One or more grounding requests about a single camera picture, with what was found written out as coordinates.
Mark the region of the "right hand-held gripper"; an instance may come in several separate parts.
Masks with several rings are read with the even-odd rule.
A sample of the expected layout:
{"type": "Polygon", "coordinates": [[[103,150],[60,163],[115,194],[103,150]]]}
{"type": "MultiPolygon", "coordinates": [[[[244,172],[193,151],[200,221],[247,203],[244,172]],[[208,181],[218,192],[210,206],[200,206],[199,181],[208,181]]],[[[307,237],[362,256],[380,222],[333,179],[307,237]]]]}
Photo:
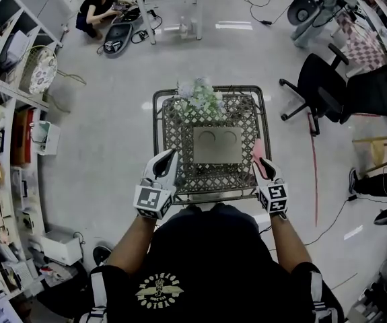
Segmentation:
{"type": "Polygon", "coordinates": [[[252,171],[256,179],[258,200],[263,209],[270,215],[286,213],[288,189],[279,166],[261,157],[260,162],[252,161],[252,171]]]}

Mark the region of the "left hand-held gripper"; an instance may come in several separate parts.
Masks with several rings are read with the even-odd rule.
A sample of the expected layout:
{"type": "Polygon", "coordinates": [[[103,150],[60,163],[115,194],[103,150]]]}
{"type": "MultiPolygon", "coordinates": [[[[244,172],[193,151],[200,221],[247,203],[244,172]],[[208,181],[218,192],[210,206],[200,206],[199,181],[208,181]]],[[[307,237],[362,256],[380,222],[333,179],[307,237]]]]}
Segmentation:
{"type": "Polygon", "coordinates": [[[174,202],[178,152],[169,149],[147,162],[140,184],[135,187],[133,206],[137,214],[162,220],[174,202]]]}

